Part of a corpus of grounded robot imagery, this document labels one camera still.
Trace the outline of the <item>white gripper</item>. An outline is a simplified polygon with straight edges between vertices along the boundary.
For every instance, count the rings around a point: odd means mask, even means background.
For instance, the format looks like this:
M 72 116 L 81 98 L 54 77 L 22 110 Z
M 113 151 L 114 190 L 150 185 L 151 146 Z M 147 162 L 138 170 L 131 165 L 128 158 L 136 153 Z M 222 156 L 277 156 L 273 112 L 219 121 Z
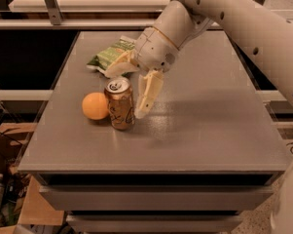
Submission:
M 134 110 L 137 119 L 152 109 L 164 84 L 163 72 L 168 72 L 178 58 L 178 49 L 158 29 L 147 27 L 135 41 L 134 51 L 125 51 L 105 70 L 107 78 L 138 71 L 151 70 L 138 77 L 138 97 Z

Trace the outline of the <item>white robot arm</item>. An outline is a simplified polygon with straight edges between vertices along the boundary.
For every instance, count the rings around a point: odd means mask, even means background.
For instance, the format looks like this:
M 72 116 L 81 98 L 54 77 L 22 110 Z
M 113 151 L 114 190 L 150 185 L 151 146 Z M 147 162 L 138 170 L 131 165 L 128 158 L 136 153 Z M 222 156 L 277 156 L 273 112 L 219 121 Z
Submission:
M 151 110 L 178 52 L 214 22 L 293 106 L 293 23 L 253 0 L 172 0 L 135 41 L 134 50 L 105 71 L 108 78 L 148 71 L 139 78 L 138 118 Z

